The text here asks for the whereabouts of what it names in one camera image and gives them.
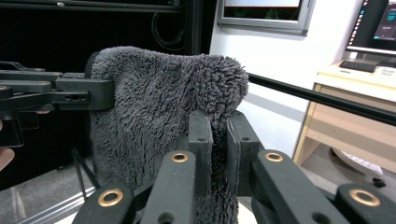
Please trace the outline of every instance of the keyboard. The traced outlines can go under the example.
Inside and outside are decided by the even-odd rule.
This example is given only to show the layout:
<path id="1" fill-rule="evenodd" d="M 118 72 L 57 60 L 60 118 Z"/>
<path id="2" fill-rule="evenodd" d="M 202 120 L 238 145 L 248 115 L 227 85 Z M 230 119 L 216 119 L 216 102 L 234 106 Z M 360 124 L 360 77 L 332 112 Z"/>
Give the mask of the keyboard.
<path id="1" fill-rule="evenodd" d="M 376 68 L 376 64 L 342 61 L 340 64 L 340 67 L 358 70 L 358 71 L 362 71 L 362 72 L 373 73 Z"/>

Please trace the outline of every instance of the hand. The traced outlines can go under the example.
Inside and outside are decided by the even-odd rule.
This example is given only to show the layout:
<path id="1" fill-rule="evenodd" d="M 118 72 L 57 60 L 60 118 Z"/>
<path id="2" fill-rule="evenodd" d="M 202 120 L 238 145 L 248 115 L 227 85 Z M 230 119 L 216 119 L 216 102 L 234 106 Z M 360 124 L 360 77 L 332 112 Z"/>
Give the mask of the hand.
<path id="1" fill-rule="evenodd" d="M 0 120 L 0 131 L 3 129 L 3 122 Z M 11 148 L 0 148 L 0 171 L 3 170 L 14 159 L 15 153 Z"/>

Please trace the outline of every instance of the microfiber cloth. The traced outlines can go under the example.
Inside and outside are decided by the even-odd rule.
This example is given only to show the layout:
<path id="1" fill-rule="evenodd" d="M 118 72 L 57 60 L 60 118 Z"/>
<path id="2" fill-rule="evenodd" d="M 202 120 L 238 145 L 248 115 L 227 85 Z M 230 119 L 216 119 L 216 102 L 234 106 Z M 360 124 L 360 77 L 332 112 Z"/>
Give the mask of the microfiber cloth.
<path id="1" fill-rule="evenodd" d="M 200 109 L 212 125 L 211 188 L 197 199 L 196 223 L 237 223 L 238 203 L 227 188 L 227 118 L 248 93 L 238 61 L 217 55 L 182 56 L 118 47 L 95 57 L 91 78 L 113 80 L 115 105 L 91 112 L 93 164 L 100 184 L 122 180 L 135 189 L 150 181 L 163 156 Z"/>

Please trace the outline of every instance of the white wall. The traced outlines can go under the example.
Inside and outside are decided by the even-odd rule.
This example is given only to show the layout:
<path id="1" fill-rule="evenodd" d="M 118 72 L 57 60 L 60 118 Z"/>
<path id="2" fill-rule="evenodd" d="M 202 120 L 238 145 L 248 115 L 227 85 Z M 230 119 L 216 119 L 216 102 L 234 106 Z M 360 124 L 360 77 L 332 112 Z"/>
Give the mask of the white wall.
<path id="1" fill-rule="evenodd" d="M 247 72 L 312 89 L 320 68 L 339 61 L 362 0 L 317 0 L 308 36 L 220 28 L 210 54 L 238 60 Z M 292 157 L 307 101 L 254 84 L 239 106 L 266 148 Z"/>

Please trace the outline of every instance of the wooden desk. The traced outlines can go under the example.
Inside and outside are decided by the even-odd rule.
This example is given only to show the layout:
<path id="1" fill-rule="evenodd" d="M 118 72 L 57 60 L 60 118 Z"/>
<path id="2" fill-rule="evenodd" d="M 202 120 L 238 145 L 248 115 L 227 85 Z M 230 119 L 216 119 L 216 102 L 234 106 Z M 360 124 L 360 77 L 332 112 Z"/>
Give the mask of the wooden desk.
<path id="1" fill-rule="evenodd" d="M 314 90 L 396 111 L 396 77 L 330 66 Z M 338 148 L 396 173 L 396 127 L 326 105 L 310 103 L 293 160 L 301 165 L 319 144 Z"/>

